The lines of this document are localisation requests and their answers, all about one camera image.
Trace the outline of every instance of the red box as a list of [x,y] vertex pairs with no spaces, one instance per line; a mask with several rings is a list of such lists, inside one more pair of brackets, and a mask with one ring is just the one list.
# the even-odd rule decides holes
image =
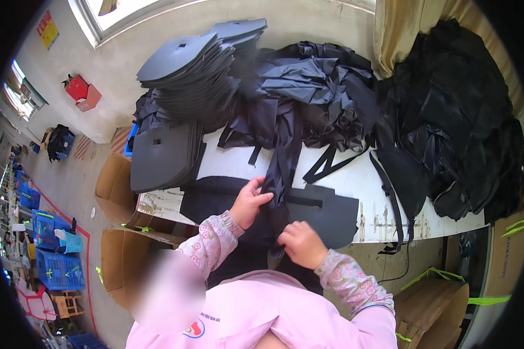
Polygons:
[[95,86],[93,86],[93,84],[90,84],[87,99],[84,99],[80,102],[76,102],[76,107],[81,112],[86,112],[90,109],[95,108],[100,99],[101,99],[101,94],[95,88]]
[[68,86],[66,86],[66,92],[75,100],[87,98],[89,86],[85,83],[84,79],[78,74],[74,79],[70,80]]

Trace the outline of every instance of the pink jacket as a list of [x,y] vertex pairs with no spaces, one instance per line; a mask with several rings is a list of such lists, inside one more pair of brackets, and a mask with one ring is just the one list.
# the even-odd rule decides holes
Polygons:
[[[229,212],[211,216],[199,234],[180,245],[207,279],[237,246],[244,231]],[[198,320],[182,334],[160,336],[134,323],[126,347],[252,348],[272,331],[289,348],[396,348],[392,295],[366,276],[357,262],[329,250],[315,273],[350,307],[343,318],[324,297],[307,291],[293,277],[256,270],[225,280],[206,292]]]

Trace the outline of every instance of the window frame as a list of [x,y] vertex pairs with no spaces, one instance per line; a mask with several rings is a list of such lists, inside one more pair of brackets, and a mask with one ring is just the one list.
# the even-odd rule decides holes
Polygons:
[[102,30],[86,0],[68,0],[76,20],[93,47],[98,48],[122,32],[163,13],[210,0],[157,0]]

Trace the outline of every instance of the concrete wall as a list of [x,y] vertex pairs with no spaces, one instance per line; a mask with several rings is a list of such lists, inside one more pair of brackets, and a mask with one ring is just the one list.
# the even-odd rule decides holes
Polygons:
[[[166,40],[206,32],[214,23],[265,17],[269,28],[259,47],[280,48],[302,40],[349,46],[373,57],[374,15],[353,3],[372,0],[206,0],[148,19],[94,49],[74,17],[68,0],[51,2],[48,9],[60,36],[47,51],[36,27],[29,29],[16,60],[31,84],[47,99],[29,121],[40,136],[62,123],[96,143],[110,142],[116,128],[130,126],[135,102],[145,89],[136,73]],[[61,82],[69,73],[81,74],[103,94],[98,106],[81,113]]]

